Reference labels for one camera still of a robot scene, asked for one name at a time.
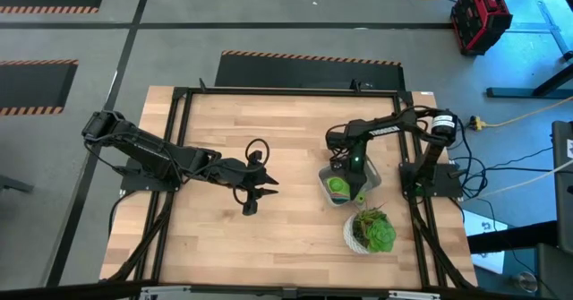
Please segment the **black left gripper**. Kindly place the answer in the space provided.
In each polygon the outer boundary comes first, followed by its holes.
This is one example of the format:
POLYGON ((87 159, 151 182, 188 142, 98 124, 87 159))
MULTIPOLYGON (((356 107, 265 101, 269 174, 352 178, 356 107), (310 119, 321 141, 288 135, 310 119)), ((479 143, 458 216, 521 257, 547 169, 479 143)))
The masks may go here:
POLYGON ((265 173, 262 155, 261 150, 255 150, 247 156, 246 164, 238 159, 221 159, 213 167, 215 182, 231 188, 234 200, 242 206, 244 216, 257 212, 260 197, 277 193, 276 190, 260 188, 263 184, 278 184, 265 173))

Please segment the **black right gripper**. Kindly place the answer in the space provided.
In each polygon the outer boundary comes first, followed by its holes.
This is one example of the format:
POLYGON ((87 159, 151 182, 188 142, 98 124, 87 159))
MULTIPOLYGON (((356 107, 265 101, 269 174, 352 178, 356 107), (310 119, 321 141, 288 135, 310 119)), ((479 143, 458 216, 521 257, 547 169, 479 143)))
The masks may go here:
POLYGON ((363 184, 366 182, 364 163, 366 159, 365 141, 348 147, 336 147, 333 149, 333 171, 345 178, 351 184, 351 200, 364 201, 365 191, 363 184))

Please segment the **green plastic measuring cup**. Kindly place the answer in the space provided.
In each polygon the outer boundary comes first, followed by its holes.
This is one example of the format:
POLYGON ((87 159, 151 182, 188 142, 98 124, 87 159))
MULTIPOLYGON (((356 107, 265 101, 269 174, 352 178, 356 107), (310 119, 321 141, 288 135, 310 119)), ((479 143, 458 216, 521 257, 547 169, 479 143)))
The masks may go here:
MULTIPOLYGON (((330 199, 329 194, 330 193, 347 193, 350 195, 350 185, 342 178, 334 176, 334 177, 330 177, 326 180, 326 193, 327 193, 327 197, 330 199)), ((357 204, 363 204, 365 202, 364 201, 352 201, 355 202, 357 204)), ((331 201, 332 204, 334 204, 335 206, 340 206, 343 204, 335 204, 331 201)))

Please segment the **white plastic basket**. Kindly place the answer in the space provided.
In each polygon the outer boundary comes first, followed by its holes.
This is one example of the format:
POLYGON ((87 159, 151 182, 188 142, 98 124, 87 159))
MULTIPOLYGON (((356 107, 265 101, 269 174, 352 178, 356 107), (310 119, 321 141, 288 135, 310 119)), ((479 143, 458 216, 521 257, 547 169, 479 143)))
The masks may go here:
MULTIPOLYGON (((365 191, 365 199, 366 199, 366 194, 369 191, 371 191, 373 188, 376 188, 377 186, 379 186, 381 184, 381 176, 369 158, 366 158, 363 170, 364 170, 364 173, 366 175, 366 182, 363 184, 363 189, 365 191)), ((330 166, 324 167, 323 169, 320 170, 320 172, 318 174, 320 184, 321 184, 321 189, 323 191, 323 194, 324 194, 327 202, 331 206, 337 207, 331 203, 331 201, 327 197, 327 193, 326 193, 326 180, 328 178, 334 177, 334 176, 337 176, 337 177, 344 179, 342 176, 339 176, 334 171, 332 171, 330 166)), ((363 204, 357 204, 354 202, 354 204, 359 206, 359 207, 363 207, 365 202, 363 204)))

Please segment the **green succulent plant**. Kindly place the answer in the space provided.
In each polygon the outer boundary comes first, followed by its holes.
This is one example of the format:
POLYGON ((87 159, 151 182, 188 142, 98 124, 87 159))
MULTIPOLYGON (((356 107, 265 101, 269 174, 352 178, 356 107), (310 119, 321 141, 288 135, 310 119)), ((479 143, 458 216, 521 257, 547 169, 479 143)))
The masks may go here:
POLYGON ((352 221, 352 233, 369 253, 390 253, 397 237, 388 215, 380 208, 360 210, 352 221))

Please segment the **white faceted plant pot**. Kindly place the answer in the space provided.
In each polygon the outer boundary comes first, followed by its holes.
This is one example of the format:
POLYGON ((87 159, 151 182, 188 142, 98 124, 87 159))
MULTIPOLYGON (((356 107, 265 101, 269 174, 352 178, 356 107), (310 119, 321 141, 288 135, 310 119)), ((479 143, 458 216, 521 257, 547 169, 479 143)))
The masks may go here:
POLYGON ((356 212, 355 214, 351 215, 348 220, 345 222, 344 227, 343 227, 343 237, 344 240, 346 242, 346 245, 355 253, 359 253, 359 254, 369 254, 369 252, 362 247, 360 244, 358 244, 358 242, 356 241, 356 239, 353 237, 353 233, 352 233, 352 221, 355 218, 355 215, 358 212, 356 212))

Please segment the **metal cup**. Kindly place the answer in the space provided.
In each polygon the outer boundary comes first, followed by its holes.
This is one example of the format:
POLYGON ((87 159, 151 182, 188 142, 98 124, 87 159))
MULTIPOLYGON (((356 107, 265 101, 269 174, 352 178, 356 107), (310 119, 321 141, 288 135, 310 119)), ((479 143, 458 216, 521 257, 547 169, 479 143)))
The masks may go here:
POLYGON ((537 278, 529 271, 521 271, 512 276, 511 280, 515 287, 529 294, 534 294, 538 290, 537 278))

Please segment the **dark grey cabinet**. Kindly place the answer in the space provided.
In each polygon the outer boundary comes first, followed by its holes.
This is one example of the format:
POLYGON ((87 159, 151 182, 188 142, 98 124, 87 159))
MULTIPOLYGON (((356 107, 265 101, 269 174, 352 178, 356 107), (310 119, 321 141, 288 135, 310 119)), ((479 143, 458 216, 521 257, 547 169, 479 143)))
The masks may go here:
POLYGON ((558 300, 573 300, 573 122, 552 123, 557 219, 543 232, 548 240, 537 246, 539 294, 558 300))

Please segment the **red black tool case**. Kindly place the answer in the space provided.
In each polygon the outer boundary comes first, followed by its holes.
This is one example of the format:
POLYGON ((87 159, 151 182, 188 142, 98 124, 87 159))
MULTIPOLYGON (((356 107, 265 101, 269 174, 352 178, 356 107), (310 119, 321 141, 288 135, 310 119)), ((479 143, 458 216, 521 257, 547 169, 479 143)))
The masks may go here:
POLYGON ((460 53, 483 56, 510 28, 513 15, 505 0, 457 0, 450 19, 460 53))

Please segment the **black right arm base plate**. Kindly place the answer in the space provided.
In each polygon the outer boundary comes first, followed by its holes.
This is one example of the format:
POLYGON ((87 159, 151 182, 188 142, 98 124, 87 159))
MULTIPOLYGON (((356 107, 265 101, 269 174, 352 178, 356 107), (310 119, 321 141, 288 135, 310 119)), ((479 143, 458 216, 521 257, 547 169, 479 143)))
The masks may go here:
POLYGON ((462 196, 459 178, 462 172, 452 164, 437 164, 432 170, 422 170, 414 163, 398 167, 402 191, 407 196, 448 197, 462 196))

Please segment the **black table frame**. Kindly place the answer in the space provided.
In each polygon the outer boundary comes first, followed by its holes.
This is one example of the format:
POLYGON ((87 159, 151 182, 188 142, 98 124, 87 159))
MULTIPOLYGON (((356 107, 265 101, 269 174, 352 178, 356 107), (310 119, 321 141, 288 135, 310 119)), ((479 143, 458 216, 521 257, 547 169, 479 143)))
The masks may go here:
POLYGON ((148 261, 144 278, 157 272, 162 285, 282 296, 376 295, 438 284, 431 249, 411 223, 398 176, 399 164, 421 149, 410 135, 393 133, 368 146, 382 182, 367 203, 386 212, 397 231, 389 253, 361 255, 346 245, 343 226, 355 206, 329 205, 318 178, 329 162, 324 134, 331 126, 389 115, 405 106, 405 96, 255 88, 195 89, 179 100, 172 95, 170 87, 150 87, 139 127, 162 135, 173 120, 173 141, 227 158, 242 159, 247 145, 269 149, 267 169, 276 184, 252 216, 242 214, 240 193, 203 182, 184 185, 175 194, 162 262, 148 261))

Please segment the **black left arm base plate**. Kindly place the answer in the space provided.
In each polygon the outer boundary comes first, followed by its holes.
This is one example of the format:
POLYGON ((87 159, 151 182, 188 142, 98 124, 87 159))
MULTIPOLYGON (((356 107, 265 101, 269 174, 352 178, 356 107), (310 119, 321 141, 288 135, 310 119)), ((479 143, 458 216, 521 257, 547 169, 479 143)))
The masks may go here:
POLYGON ((149 172, 146 172, 142 165, 135 159, 127 159, 126 166, 124 167, 127 173, 123 176, 120 189, 135 192, 135 191, 178 191, 180 182, 176 179, 157 179, 149 172))

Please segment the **blue desk frame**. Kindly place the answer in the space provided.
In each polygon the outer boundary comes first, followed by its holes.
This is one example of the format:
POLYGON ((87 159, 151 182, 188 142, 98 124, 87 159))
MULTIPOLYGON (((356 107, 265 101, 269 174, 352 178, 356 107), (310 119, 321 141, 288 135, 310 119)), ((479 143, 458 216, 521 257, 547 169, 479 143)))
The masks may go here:
POLYGON ((538 9, 544 18, 547 30, 558 46, 561 57, 559 62, 567 63, 559 72, 541 83, 535 88, 503 88, 490 87, 485 90, 488 98, 493 99, 571 99, 573 89, 562 89, 565 83, 573 80, 573 49, 570 49, 565 39, 561 36, 560 28, 551 16, 550 10, 543 0, 536 0, 538 9))

